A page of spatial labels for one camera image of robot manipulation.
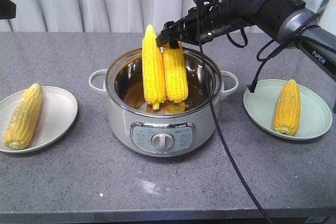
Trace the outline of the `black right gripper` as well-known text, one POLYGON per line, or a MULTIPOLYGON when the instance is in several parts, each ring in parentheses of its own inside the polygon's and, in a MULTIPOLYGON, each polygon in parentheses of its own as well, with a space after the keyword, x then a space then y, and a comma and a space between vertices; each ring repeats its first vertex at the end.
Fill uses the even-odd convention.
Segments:
POLYGON ((156 38, 157 46, 179 49, 179 42, 203 45, 223 35, 223 21, 218 5, 194 7, 180 20, 166 22, 156 38))

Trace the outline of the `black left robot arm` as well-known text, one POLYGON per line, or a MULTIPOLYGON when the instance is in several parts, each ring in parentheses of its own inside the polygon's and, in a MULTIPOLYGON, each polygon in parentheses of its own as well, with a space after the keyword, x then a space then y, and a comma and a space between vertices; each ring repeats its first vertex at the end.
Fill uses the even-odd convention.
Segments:
POLYGON ((0 20, 16 18, 16 4, 11 0, 0 0, 0 20))

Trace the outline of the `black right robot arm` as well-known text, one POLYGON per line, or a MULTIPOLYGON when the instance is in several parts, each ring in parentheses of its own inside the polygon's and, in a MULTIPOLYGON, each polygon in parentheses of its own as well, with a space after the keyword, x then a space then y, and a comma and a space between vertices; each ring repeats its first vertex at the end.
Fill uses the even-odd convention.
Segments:
POLYGON ((214 38, 256 25, 282 48, 297 47, 332 79, 335 78, 335 35, 318 25, 319 15, 302 0, 193 0, 196 7, 176 22, 167 22, 158 47, 179 42, 203 45, 214 38))

